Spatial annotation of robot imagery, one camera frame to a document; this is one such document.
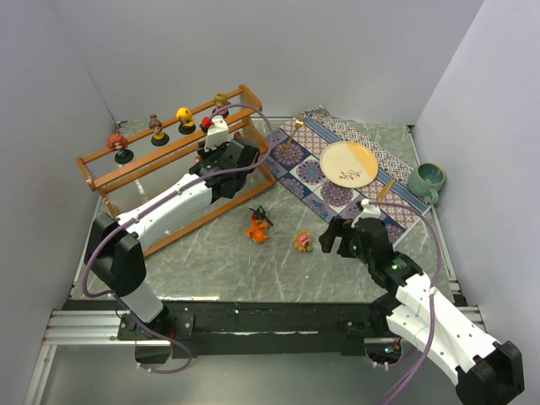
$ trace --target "wooden rack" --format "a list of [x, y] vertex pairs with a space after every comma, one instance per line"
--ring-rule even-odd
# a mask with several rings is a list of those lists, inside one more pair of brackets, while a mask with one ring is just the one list
[[[240, 101], [248, 105], [253, 105], [259, 110], [262, 110], [261, 101], [245, 86], [242, 84], [238, 89], [233, 90], [227, 94], [229, 99], [240, 96]], [[212, 108], [212, 101], [204, 103], [198, 107], [192, 108], [191, 112], [193, 115], [196, 115], [200, 112], [203, 112], [209, 108]], [[229, 132], [235, 132], [242, 129], [242, 137], [250, 140], [256, 144], [261, 150], [261, 154], [265, 153], [268, 149], [267, 140], [261, 135], [261, 133], [255, 128], [253, 122], [251, 121], [251, 115], [254, 114], [254, 111], [243, 108], [235, 114], [231, 114], [226, 118], [227, 124], [229, 125]], [[178, 122], [176, 117], [171, 118], [163, 122], [163, 128], [174, 125]], [[146, 129], [131, 137], [127, 138], [128, 144], [137, 142], [141, 139], [144, 139], [152, 135], [150, 129]], [[118, 167], [113, 171], [102, 175], [100, 177], [94, 178], [91, 175], [91, 170], [89, 170], [88, 163], [93, 162], [99, 158], [106, 156], [107, 154], [114, 154], [114, 151], [110, 151], [108, 148], [103, 148], [93, 154], [90, 154], [86, 157], [77, 157], [77, 165], [81, 170], [81, 173], [86, 180], [86, 183], [92, 191], [97, 191], [105, 202], [107, 208], [111, 212], [113, 217], [116, 217], [120, 212], [114, 206], [113, 202], [109, 198], [109, 194], [119, 188], [130, 184], [131, 182], [149, 174], [157, 169], [170, 164], [188, 154], [195, 152], [197, 149], [197, 144], [199, 141], [205, 138], [205, 134], [202, 131], [196, 131], [191, 135], [185, 136], [182, 139], [168, 143], [167, 145], [158, 148], [150, 154], [146, 154], [140, 159], [135, 159], [130, 163]], [[268, 170], [264, 165], [260, 165], [257, 168], [262, 172], [266, 181], [263, 182], [257, 188], [250, 190], [249, 192], [242, 194], [238, 197], [233, 198], [230, 202], [226, 203], [224, 206], [213, 210], [211, 213], [205, 215], [199, 220], [185, 226], [184, 228], [176, 231], [175, 233], [170, 234], [160, 242], [152, 245], [149, 249], [144, 252], [145, 256], [152, 255], [156, 251], [163, 249], [167, 245], [171, 244], [175, 240], [179, 240], [181, 237], [189, 234], [193, 230], [196, 230], [206, 224], [207, 222], [217, 218], [219, 215], [230, 211], [232, 208], [242, 204], [248, 199], [260, 194], [267, 190], [270, 186], [273, 186], [276, 182], [275, 177], [272, 175], [270, 170]]]

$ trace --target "orange figurine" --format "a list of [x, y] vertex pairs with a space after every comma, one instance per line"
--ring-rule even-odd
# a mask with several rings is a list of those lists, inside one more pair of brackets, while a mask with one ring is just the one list
[[259, 205], [259, 208], [250, 208], [253, 212], [251, 215], [251, 227], [245, 232], [246, 236], [252, 238], [256, 243], [264, 243], [268, 239], [268, 235], [264, 232], [268, 226], [273, 226], [272, 221], [267, 217], [264, 208]]
[[115, 161], [121, 165], [133, 159], [133, 152], [127, 148], [127, 139], [121, 133], [113, 133], [109, 136], [107, 148], [116, 152]]

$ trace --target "ceramic plate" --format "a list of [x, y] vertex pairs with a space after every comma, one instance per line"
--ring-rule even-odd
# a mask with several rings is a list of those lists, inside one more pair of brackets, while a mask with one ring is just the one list
[[320, 165], [329, 181], [347, 188], [370, 184], [379, 171], [375, 156], [356, 142], [331, 144], [322, 151]]

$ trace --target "figurine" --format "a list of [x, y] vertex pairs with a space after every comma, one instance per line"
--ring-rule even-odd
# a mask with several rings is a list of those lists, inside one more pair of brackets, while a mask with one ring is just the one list
[[163, 124], [160, 120], [158, 120], [158, 116], [156, 116], [155, 114], [152, 114], [150, 116], [148, 128], [150, 128], [154, 133], [151, 141], [154, 146], [163, 146], [169, 142], [169, 135], [161, 132], [161, 130], [163, 129]]
[[307, 230], [303, 230], [296, 235], [294, 244], [299, 251], [313, 251], [313, 247], [311, 246], [311, 235]]
[[[217, 93], [212, 100], [213, 104], [216, 108], [212, 110], [212, 114], [219, 110], [221, 107], [225, 107], [226, 105], [229, 105], [229, 99], [227, 98], [227, 95], [224, 93]], [[227, 118], [229, 116], [229, 110], [225, 110], [223, 112], [219, 113], [223, 118]]]
[[176, 112], [176, 118], [178, 118], [179, 126], [178, 132], [184, 135], [194, 133], [197, 127], [195, 126], [195, 120], [193, 120], [193, 114], [186, 107], [181, 107]]
[[121, 165], [133, 159], [133, 152], [127, 148], [127, 139], [121, 133], [113, 133], [109, 136], [107, 148], [116, 151], [115, 161]]
[[264, 232], [268, 226], [273, 226], [272, 221], [267, 217], [264, 208], [259, 205], [259, 208], [250, 208], [253, 212], [251, 215], [251, 227], [245, 232], [246, 236], [252, 238], [256, 243], [263, 243], [268, 239], [268, 235]]
[[212, 126], [212, 120], [210, 119], [209, 116], [205, 116], [201, 121], [201, 125], [199, 125], [203, 133], [208, 133], [208, 129], [211, 126]]

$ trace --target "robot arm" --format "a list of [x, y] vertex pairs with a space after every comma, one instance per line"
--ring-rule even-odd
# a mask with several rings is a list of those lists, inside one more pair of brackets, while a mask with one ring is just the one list
[[[229, 135], [227, 124], [221, 116], [215, 117], [213, 121], [207, 142], [198, 145], [197, 153], [200, 158], [189, 170], [189, 174], [144, 205], [119, 215], [116, 220], [106, 213], [99, 215], [90, 231], [84, 260], [86, 263], [107, 235], [129, 224], [125, 229], [120, 229], [100, 252], [92, 271], [142, 322], [158, 333], [167, 329], [168, 311], [144, 281], [146, 267], [143, 253], [165, 238], [170, 230], [177, 230], [182, 221], [197, 210], [209, 206], [221, 197], [232, 198], [243, 188], [246, 177], [252, 170], [223, 173], [201, 181], [184, 192], [178, 191], [193, 180], [215, 171], [247, 167], [253, 164], [259, 155], [257, 147], [246, 143], [242, 138], [232, 138]], [[168, 200], [138, 219], [139, 213], [167, 196], [170, 196]]]
[[506, 404], [524, 388], [519, 349], [499, 343], [472, 324], [438, 290], [430, 291], [430, 279], [410, 257], [394, 251], [380, 209], [362, 203], [362, 213], [353, 220], [334, 217], [320, 238], [322, 251], [329, 253], [337, 236], [337, 253], [356, 257], [373, 280], [388, 291], [372, 304], [371, 326], [392, 332], [424, 351], [429, 336], [429, 294], [435, 300], [435, 339], [428, 352], [431, 359], [456, 386], [466, 405]]

